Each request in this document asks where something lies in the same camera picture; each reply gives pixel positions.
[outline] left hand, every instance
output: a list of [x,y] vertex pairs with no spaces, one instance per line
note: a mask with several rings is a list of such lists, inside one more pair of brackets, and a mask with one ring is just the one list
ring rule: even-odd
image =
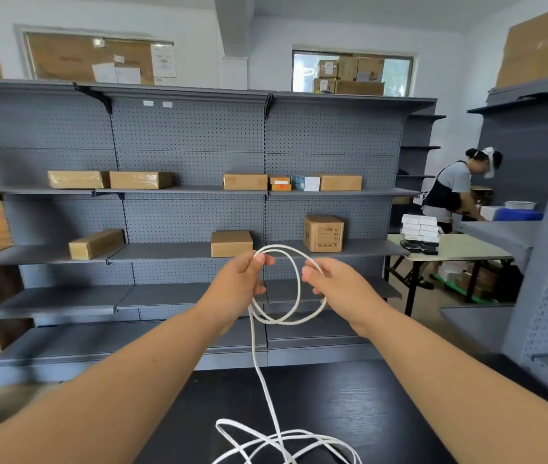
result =
[[220,323],[221,334],[229,330],[239,315],[248,308],[255,295],[265,293],[259,278],[263,265],[274,265],[274,257],[254,250],[231,259],[218,272],[196,309],[208,319]]

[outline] paper notice on wall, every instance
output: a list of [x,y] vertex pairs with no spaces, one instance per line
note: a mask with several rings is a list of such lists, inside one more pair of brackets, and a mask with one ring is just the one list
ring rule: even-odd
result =
[[175,78],[154,77],[156,86],[174,86],[177,80]]
[[115,63],[96,63],[92,65],[93,77],[98,83],[117,83]]
[[175,47],[170,44],[152,44],[152,67],[155,77],[175,78]]
[[117,73],[117,83],[124,85],[140,85],[141,84],[141,69],[133,67],[115,67]]

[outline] white cord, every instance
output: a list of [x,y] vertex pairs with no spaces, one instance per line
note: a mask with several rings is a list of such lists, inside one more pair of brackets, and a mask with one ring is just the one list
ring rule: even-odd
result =
[[[252,305],[248,306],[248,314],[250,316],[250,337],[252,339],[252,360],[255,364],[257,375],[259,376],[259,380],[261,381],[261,385],[263,387],[265,400],[267,401],[268,407],[270,408],[270,414],[272,417],[272,421],[274,422],[274,429],[276,430],[276,433],[270,436],[266,436],[250,427],[247,427],[246,425],[242,425],[240,422],[236,422],[235,420],[229,420],[226,418],[221,418],[219,420],[216,420],[216,429],[222,436],[226,438],[226,440],[229,443],[232,444],[234,448],[222,454],[221,456],[219,456],[212,464],[218,464],[219,462],[222,462],[224,459],[227,459],[229,456],[232,456],[237,453],[240,453],[242,457],[244,458],[244,464],[252,464],[252,458],[267,445],[273,446],[280,451],[280,453],[283,455],[283,458],[285,459],[284,464],[298,464],[296,461],[297,458],[299,458],[301,455],[309,452],[310,450],[318,446],[325,446],[332,454],[334,454],[334,456],[338,457],[345,464],[362,464],[362,461],[360,460],[360,456],[357,454],[354,448],[349,446],[347,443],[344,443],[336,438],[333,438],[332,436],[317,435],[307,430],[288,430],[283,432],[280,431],[280,425],[278,424],[278,418],[276,416],[276,412],[274,411],[274,405],[272,404],[270,392],[268,391],[268,387],[265,383],[265,379],[263,378],[263,374],[261,373],[261,370],[259,369],[259,366],[257,364],[257,355],[255,354],[254,319],[256,318],[259,322],[262,322],[263,324],[297,325],[303,322],[307,322],[308,320],[313,319],[315,316],[317,316],[320,312],[324,310],[325,303],[327,302],[327,300],[324,298],[324,301],[322,302],[321,306],[319,306],[319,309],[317,309],[315,312],[313,312],[312,314],[310,314],[309,316],[303,319],[287,321],[287,319],[289,319],[289,317],[296,311],[296,309],[298,308],[298,305],[300,304],[301,278],[300,278],[300,273],[298,272],[298,266],[294,262],[293,258],[282,249],[293,250],[297,252],[298,254],[300,254],[301,256],[306,257],[308,260],[312,262],[315,268],[323,275],[323,271],[321,270],[321,267],[319,267],[313,259],[311,259],[309,256],[307,256],[305,253],[301,252],[300,250],[294,249],[293,247],[284,246],[283,244],[272,244],[270,246],[262,247],[255,254],[255,256],[257,254],[268,254],[269,252],[279,252],[281,254],[284,254],[291,261],[291,264],[293,265],[293,268],[296,271],[296,278],[298,279],[298,296],[296,297],[296,304],[293,305],[293,308],[291,308],[291,311],[289,311],[280,319],[273,319],[272,317],[267,315],[261,309],[259,304],[257,304],[254,298],[252,299]],[[232,426],[246,433],[249,433],[253,435],[255,439],[252,441],[249,441],[248,443],[244,443],[240,445],[231,437],[231,435],[229,435],[229,433],[227,433],[224,430],[223,427],[226,425]],[[309,445],[306,445],[300,451],[292,455],[285,449],[284,442],[286,440],[314,440],[314,442],[310,443]],[[250,454],[248,454],[247,449],[252,446],[257,446],[257,447]],[[352,463],[350,463],[339,451],[337,451],[334,448],[334,446],[342,447],[350,451],[351,455],[353,456]]]

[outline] black tabletop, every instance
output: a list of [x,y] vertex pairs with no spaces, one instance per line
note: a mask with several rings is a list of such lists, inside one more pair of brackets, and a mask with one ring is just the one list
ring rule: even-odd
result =
[[[479,358],[489,367],[548,399],[548,390],[503,356]],[[385,361],[358,361],[263,368],[281,430],[306,429],[351,445],[363,463],[454,463]],[[239,421],[266,435],[274,433],[254,369],[196,371],[135,461],[211,463],[231,449],[218,434],[219,418]],[[243,443],[251,437],[232,431]],[[289,444],[294,451],[308,444]],[[280,453],[265,449],[255,464],[280,464]],[[240,457],[225,463],[244,462]],[[338,464],[318,448],[301,464]]]

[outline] table with light top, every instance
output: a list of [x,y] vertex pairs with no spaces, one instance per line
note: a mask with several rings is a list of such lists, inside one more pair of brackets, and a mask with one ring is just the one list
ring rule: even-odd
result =
[[[389,234],[388,240],[399,244],[401,242],[400,234]],[[401,261],[406,258],[412,263],[409,279],[396,271]],[[446,262],[448,260],[474,260],[474,268],[471,273],[470,284],[465,294],[465,302],[471,303],[472,294],[476,287],[476,279],[483,262],[487,260],[500,260],[503,265],[508,265],[512,261],[512,255],[504,249],[500,249],[493,244],[481,241],[469,234],[442,234],[439,242],[439,253],[436,256],[430,256],[422,253],[410,252],[407,256],[400,256],[393,266],[390,266],[390,256],[385,259],[384,280],[388,281],[389,274],[392,273],[401,283],[409,288],[407,302],[405,304],[405,314],[411,316],[416,296],[416,288],[420,279],[420,266],[423,262]]]

